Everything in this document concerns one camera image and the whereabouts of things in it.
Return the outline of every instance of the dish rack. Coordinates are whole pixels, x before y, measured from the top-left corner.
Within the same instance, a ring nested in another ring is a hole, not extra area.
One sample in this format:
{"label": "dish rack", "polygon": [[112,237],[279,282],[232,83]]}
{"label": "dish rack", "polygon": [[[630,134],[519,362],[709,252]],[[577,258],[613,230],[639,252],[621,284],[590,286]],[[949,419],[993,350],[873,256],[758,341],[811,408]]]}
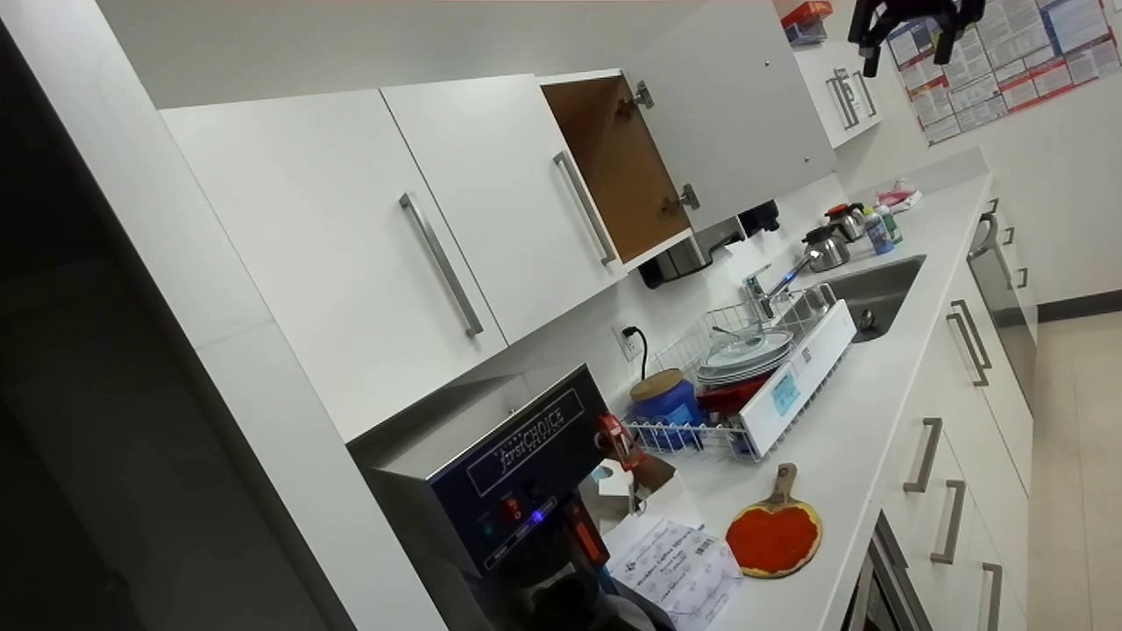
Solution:
{"label": "dish rack", "polygon": [[[706,423],[627,416],[635,442],[656,451],[734,447],[765,460],[833,373],[855,336],[855,322],[843,301],[805,290],[762,331],[787,331],[792,342],[785,362],[736,414],[709,416]],[[706,313],[696,325],[656,354],[656,368],[680,368],[685,379],[696,386],[700,362],[725,342],[728,333],[758,333],[741,304]]]}

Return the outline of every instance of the countertop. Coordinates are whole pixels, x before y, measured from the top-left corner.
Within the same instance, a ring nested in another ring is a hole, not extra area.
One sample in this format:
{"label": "countertop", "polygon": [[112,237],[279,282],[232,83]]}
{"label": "countertop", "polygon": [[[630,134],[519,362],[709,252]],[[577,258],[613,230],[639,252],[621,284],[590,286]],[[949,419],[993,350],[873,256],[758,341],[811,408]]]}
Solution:
{"label": "countertop", "polygon": [[685,512],[686,500],[710,537],[752,500],[772,493],[777,464],[797,464],[797,499],[824,518],[815,558],[792,580],[744,580],[710,631],[838,631],[888,492],[883,464],[915,388],[919,362],[944,320],[953,273],[964,266],[977,214],[993,193],[983,159],[944,161],[910,178],[921,208],[897,214],[903,242],[876,258],[849,262],[826,277],[925,256],[890,333],[853,342],[833,376],[800,414],[780,445],[750,464],[734,451],[674,457],[674,500],[651,512]]}

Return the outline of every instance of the poster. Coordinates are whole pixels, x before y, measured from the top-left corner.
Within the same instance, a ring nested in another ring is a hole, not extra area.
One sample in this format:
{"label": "poster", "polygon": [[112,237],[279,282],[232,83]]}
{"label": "poster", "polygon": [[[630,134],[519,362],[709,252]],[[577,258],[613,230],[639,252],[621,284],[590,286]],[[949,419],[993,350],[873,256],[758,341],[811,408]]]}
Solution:
{"label": "poster", "polygon": [[928,142],[1122,71],[1099,0],[990,0],[986,17],[953,43],[946,67],[933,64],[936,43],[933,17],[888,37]]}

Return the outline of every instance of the bottle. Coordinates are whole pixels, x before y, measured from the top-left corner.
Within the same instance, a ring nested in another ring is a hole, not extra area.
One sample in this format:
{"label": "bottle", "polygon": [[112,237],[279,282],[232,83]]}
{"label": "bottle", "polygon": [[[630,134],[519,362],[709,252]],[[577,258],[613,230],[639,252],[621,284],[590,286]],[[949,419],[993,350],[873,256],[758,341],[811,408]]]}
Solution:
{"label": "bottle", "polygon": [[890,230],[888,230],[888,222],[876,214],[873,202],[863,202],[863,214],[866,214],[866,236],[868,236],[868,242],[873,242],[873,252],[876,252],[876,256],[890,252],[893,237],[890,237]]}

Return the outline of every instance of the lower cabinet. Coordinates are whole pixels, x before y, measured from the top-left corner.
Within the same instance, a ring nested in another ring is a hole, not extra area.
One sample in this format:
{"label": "lower cabinet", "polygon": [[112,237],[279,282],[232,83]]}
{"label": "lower cabinet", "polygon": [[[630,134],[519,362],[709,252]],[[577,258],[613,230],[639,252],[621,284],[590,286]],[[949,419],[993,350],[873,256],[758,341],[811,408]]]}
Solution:
{"label": "lower cabinet", "polygon": [[1025,631],[1026,492],[983,379],[964,379],[958,336],[972,325],[960,320],[960,304],[946,304],[933,331],[893,436],[883,514],[936,631]]}

